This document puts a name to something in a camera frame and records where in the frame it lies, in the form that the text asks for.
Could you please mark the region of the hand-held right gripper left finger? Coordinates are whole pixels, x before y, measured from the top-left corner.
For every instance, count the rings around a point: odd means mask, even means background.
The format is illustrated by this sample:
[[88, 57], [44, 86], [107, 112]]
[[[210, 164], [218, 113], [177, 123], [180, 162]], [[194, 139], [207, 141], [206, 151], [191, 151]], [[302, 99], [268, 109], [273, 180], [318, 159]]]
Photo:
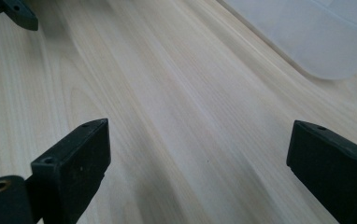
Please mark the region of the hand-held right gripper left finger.
[[31, 162], [34, 219], [45, 224], [76, 224], [110, 162], [108, 120], [78, 126]]

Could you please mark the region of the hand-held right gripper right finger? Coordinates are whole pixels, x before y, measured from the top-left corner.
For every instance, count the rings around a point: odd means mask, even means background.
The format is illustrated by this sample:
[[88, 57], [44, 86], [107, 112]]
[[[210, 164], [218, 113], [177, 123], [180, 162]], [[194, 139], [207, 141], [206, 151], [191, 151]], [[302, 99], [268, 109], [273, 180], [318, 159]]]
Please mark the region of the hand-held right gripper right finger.
[[357, 145], [297, 120], [286, 164], [340, 224], [357, 224]]

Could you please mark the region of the translucent plastic container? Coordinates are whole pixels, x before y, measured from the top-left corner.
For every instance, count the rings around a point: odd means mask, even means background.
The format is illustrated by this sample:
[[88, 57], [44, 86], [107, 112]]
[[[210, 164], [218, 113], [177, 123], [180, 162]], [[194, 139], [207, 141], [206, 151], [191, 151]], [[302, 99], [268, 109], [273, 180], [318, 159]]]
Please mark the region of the translucent plastic container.
[[357, 0], [220, 0], [281, 57], [318, 78], [357, 74]]

